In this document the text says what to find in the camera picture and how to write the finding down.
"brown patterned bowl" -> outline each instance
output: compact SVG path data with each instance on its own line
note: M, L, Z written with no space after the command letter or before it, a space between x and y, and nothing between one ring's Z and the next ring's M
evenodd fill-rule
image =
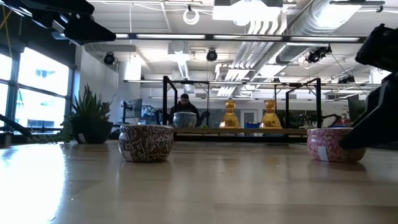
M358 162L365 155L366 148L342 149L338 142L351 128L322 128L307 131L307 146L315 159L326 162Z
M119 152L131 162L161 162L173 147L173 128L158 125L124 124L120 127Z

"glass window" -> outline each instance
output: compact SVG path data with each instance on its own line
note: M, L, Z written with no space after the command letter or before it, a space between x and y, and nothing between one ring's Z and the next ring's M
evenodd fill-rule
M34 50L25 48L21 54L18 82L23 85L66 96L69 68Z
M7 95L8 95L8 86L5 84L0 84L0 114L2 114L3 116L6 115ZM4 122L0 121L0 127L3 126Z
M12 60L10 57L0 54L0 78L10 80Z
M43 124L46 128L61 128L65 99L30 90L20 91L15 122L29 128L41 128Z

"person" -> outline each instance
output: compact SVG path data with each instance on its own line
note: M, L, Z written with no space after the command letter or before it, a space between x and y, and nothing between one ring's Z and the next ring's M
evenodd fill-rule
M182 94L180 99L181 100L179 101L179 103L177 103L177 109L175 109L174 106L173 106L172 109L170 110L171 118L174 117L174 113L176 113L176 112L191 112L191 113L195 113L197 115L197 123L196 123L195 126L197 127L197 126L201 125L201 119L200 119L199 111L189 101L188 94L186 94L186 93Z

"ceiling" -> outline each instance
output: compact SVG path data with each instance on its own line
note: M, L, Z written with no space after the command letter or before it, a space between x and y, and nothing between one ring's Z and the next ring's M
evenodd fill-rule
M194 9L212 10L213 1L204 0L203 6L193 6ZM287 11L288 23L298 14L309 0L297 0L297 6ZM245 34L249 26L240 27L231 21L214 21L211 15L200 13L200 20L195 25L188 25L183 21L184 11L161 11L160 5L146 5L153 9L147 9L137 5L103 4L92 2L96 8L95 21L113 32L148 32L148 33L199 33L199 34ZM186 6L164 6L166 10L185 9ZM384 10L398 11L398 1L386 0ZM390 12L357 12L354 16L337 30L333 35L368 35L380 23L387 27L398 27L398 14ZM142 67L142 74L146 79L152 74L171 73L177 70L177 63L167 60L168 43L170 41L158 40L117 40L104 44L135 45L146 62ZM206 54L209 48L216 49L218 61L233 60L239 51L241 42L206 42L190 41L191 60L187 62L190 70L208 70L214 72L217 63L207 62ZM357 82L368 81L370 68L355 62L354 57L361 45L359 44L331 44L333 58L326 56L319 64L306 69L303 66L303 57L299 58L292 66L286 67L281 77L282 81L300 82L313 77L321 77L327 81L333 75L342 73L344 69L354 68ZM129 52L115 52L120 61L128 61Z

